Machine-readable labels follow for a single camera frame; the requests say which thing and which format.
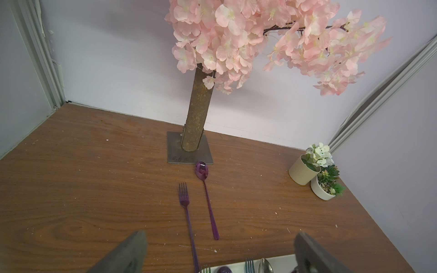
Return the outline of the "purple fork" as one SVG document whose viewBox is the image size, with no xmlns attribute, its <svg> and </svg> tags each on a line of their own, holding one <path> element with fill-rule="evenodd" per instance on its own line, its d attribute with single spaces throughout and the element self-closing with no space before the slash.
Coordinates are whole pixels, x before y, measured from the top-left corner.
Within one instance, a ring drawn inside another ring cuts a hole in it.
<svg viewBox="0 0 437 273">
<path fill-rule="evenodd" d="M 187 188 L 186 183 L 179 184 L 178 194 L 179 194 L 179 203 L 185 211 L 185 217 L 187 220 L 188 233 L 189 233 L 190 243 L 191 243 L 191 252 L 192 252 L 194 272 L 199 273 L 201 271 L 201 268 L 200 268 L 199 261 L 198 261 L 198 255 L 197 255 L 196 246 L 195 246 L 195 239 L 194 239 L 194 234 L 193 234 L 193 230 L 192 230 L 190 214 L 188 211 L 188 206 L 190 204 L 190 198 L 189 198 L 188 188 Z"/>
</svg>

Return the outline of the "dark purple spoon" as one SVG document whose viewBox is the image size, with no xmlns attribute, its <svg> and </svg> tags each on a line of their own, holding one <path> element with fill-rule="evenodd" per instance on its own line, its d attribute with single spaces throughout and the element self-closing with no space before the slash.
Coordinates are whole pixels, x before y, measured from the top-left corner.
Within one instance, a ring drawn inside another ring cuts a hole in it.
<svg viewBox="0 0 437 273">
<path fill-rule="evenodd" d="M 217 269 L 217 273 L 233 273 L 228 266 L 221 266 Z"/>
</svg>

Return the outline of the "blue fork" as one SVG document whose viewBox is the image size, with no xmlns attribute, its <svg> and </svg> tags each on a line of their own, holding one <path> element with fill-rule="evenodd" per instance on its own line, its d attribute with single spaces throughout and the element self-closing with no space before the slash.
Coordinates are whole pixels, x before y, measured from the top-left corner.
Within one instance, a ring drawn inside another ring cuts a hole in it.
<svg viewBox="0 0 437 273">
<path fill-rule="evenodd" d="M 244 273 L 255 273 L 254 260 L 251 258 L 246 259 L 244 266 Z"/>
</svg>

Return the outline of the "magenta purple spoon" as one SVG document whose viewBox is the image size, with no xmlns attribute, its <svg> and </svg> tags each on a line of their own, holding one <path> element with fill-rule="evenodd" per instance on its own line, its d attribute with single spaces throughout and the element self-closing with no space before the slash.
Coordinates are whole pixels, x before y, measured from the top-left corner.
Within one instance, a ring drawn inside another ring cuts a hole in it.
<svg viewBox="0 0 437 273">
<path fill-rule="evenodd" d="M 203 161 L 197 162 L 197 164 L 195 166 L 195 174 L 203 182 L 204 189 L 206 192 L 206 199 L 207 199 L 207 205 L 208 205 L 208 211 L 209 211 L 209 217 L 210 217 L 213 237 L 214 237 L 214 240 L 218 241 L 220 239 L 220 235 L 219 235 L 219 231 L 218 231 L 218 228 L 216 225 L 215 217 L 214 217 L 212 206 L 211 206 L 211 200 L 209 198 L 209 193 L 208 193 L 208 189 L 207 189 L 207 185 L 206 185 L 206 179 L 207 179 L 208 174 L 209 174 L 209 169 L 208 169 L 207 164 Z"/>
</svg>

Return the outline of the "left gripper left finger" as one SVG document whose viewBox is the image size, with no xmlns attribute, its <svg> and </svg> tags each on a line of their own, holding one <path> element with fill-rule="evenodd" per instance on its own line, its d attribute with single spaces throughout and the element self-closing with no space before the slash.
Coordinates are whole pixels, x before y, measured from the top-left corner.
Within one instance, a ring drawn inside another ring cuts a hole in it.
<svg viewBox="0 0 437 273">
<path fill-rule="evenodd" d="M 147 236 L 144 230 L 129 235 L 88 273 L 141 273 L 147 253 Z"/>
</svg>

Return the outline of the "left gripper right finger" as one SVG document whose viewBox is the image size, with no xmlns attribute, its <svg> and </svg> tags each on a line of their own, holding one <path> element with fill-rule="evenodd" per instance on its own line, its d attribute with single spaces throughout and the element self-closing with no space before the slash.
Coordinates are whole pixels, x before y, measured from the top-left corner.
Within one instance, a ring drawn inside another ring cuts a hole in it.
<svg viewBox="0 0 437 273">
<path fill-rule="evenodd" d="M 299 232 L 294 241 L 297 266 L 295 273 L 351 273 L 309 234 Z"/>
</svg>

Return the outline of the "white square tray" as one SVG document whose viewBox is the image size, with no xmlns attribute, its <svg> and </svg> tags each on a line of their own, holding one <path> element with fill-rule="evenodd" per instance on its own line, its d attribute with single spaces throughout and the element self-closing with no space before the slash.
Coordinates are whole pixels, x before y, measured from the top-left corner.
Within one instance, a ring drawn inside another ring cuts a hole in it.
<svg viewBox="0 0 437 273">
<path fill-rule="evenodd" d="M 268 257 L 266 259 L 272 265 L 274 273 L 291 273 L 293 269 L 298 266 L 294 254 L 277 256 L 277 257 Z M 211 272 L 216 273 L 217 269 L 220 268 L 221 266 L 228 266 L 233 273 L 244 273 L 245 260 L 243 260 L 242 262 L 236 262 L 227 265 L 222 264 L 218 266 L 205 266 L 204 268 L 210 267 Z"/>
</svg>

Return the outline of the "silver pink spoon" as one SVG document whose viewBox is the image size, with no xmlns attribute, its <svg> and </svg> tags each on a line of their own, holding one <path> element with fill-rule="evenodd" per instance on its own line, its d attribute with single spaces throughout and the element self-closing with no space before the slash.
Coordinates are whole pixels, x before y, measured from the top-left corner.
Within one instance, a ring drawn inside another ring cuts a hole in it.
<svg viewBox="0 0 437 273">
<path fill-rule="evenodd" d="M 274 270 L 272 268 L 272 265 L 270 264 L 270 262 L 266 258 L 261 258 L 259 260 L 257 272 L 258 273 L 273 273 Z"/>
</svg>

